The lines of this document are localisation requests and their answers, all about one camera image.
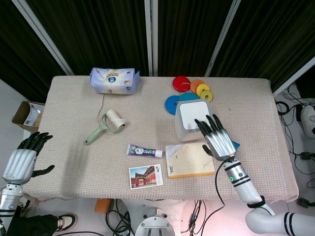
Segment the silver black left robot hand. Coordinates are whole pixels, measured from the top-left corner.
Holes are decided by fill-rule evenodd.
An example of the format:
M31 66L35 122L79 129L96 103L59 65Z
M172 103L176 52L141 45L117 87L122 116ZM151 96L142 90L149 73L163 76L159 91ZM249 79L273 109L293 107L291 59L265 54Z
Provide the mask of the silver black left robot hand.
M23 185L32 177L45 175L54 169L50 165L46 169L35 170L35 164L39 153L45 143L53 138L48 132L34 132L24 139L12 152L4 169L2 178L8 184Z

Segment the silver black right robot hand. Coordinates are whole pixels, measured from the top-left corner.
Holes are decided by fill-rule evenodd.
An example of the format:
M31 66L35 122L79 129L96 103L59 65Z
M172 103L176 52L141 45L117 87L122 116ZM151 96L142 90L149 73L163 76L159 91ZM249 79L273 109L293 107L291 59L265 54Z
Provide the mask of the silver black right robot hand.
M220 119L215 114L212 116L206 115L206 119L210 125L205 121L194 119L208 144L208 147L203 146L205 152L216 158L218 161L225 161L235 157L236 148Z

